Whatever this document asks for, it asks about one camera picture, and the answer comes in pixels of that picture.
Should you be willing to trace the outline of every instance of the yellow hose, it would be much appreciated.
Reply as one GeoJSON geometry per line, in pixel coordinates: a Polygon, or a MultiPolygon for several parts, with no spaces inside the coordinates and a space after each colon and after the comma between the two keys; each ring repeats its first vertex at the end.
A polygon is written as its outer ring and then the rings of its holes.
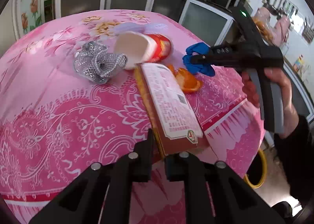
{"type": "Polygon", "coordinates": [[[244,175],[244,178],[243,180],[251,187],[251,188],[259,188],[260,186],[263,185],[263,183],[265,182],[266,180],[266,174],[267,174],[267,161],[266,161],[266,157],[265,157],[265,154],[264,152],[261,150],[261,148],[258,149],[258,152],[257,154],[260,156],[261,158],[261,161],[262,161],[262,177],[259,181],[258,184],[254,185],[250,182],[249,180],[249,177],[247,176],[247,174],[244,175]]]}

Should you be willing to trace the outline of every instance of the floral pattern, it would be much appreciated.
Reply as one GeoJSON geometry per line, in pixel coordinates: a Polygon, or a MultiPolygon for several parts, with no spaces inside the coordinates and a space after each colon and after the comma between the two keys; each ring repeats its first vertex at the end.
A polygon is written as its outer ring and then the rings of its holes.
{"type": "MultiPolygon", "coordinates": [[[[29,26],[30,31],[34,30],[36,27],[42,24],[41,15],[36,17],[36,15],[38,14],[38,5],[39,5],[38,2],[39,1],[40,0],[31,0],[31,3],[29,5],[29,9],[32,13],[32,19],[34,19],[34,24],[29,26]]],[[[26,15],[26,12],[22,13],[21,19],[22,19],[23,32],[24,34],[28,33],[28,17],[26,15]]]]}
{"type": "Polygon", "coordinates": [[[121,22],[114,20],[114,21],[104,21],[99,24],[96,24],[90,35],[92,36],[115,36],[112,29],[114,26],[121,24],[121,22]]]}
{"type": "MultiPolygon", "coordinates": [[[[163,63],[176,68],[183,65],[185,49],[197,42],[159,14],[101,10],[44,24],[1,58],[0,192],[22,224],[91,163],[113,163],[146,138],[150,120],[132,73],[94,85],[73,69],[77,49],[90,40],[112,48],[113,29],[125,22],[166,24],[173,52],[163,63]]],[[[215,70],[215,77],[198,75],[202,90],[186,95],[211,145],[199,157],[227,161],[243,174],[259,147],[262,122],[244,100],[239,75],[233,69],[215,70]],[[230,153],[242,148],[241,138],[250,140],[245,153],[230,153]]],[[[184,219],[183,186],[167,182],[163,165],[156,165],[152,181],[134,187],[131,223],[167,221],[175,209],[175,220],[184,219]]]]}
{"type": "Polygon", "coordinates": [[[129,22],[150,23],[150,19],[139,11],[121,10],[117,16],[129,22]]]}

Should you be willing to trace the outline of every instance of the blue cloth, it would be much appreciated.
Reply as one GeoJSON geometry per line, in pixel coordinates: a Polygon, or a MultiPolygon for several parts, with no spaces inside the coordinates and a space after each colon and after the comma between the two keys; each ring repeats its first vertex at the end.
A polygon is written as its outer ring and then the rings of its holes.
{"type": "Polygon", "coordinates": [[[186,69],[191,74],[196,74],[198,72],[205,74],[207,76],[215,76],[215,70],[212,68],[210,64],[204,65],[194,65],[191,64],[191,57],[194,52],[205,55],[210,50],[209,46],[205,43],[195,43],[186,49],[186,55],[183,56],[183,63],[186,66],[186,69]]]}

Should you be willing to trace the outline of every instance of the person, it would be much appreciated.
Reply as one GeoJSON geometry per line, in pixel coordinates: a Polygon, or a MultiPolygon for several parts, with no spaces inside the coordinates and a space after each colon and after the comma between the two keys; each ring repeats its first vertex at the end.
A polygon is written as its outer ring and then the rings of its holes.
{"type": "MultiPolygon", "coordinates": [[[[286,202],[275,205],[274,209],[286,223],[292,223],[297,217],[298,221],[304,219],[298,223],[314,223],[314,143],[309,125],[304,116],[298,115],[292,104],[291,82],[282,69],[265,68],[264,73],[281,88],[284,132],[274,135],[275,148],[290,185],[290,194],[299,200],[305,213],[301,216],[300,211],[299,215],[293,218],[291,207],[286,202]]],[[[259,95],[247,72],[242,73],[242,82],[244,84],[242,90],[247,95],[248,101],[258,108],[259,95]]]]}

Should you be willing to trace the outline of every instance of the floral wall decoration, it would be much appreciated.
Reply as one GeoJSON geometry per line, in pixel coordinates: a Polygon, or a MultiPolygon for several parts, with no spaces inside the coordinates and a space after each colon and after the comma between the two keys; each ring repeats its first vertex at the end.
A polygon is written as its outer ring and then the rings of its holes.
{"type": "Polygon", "coordinates": [[[22,29],[21,37],[45,22],[42,17],[42,0],[17,0],[17,7],[20,12],[19,27],[22,29]]]}

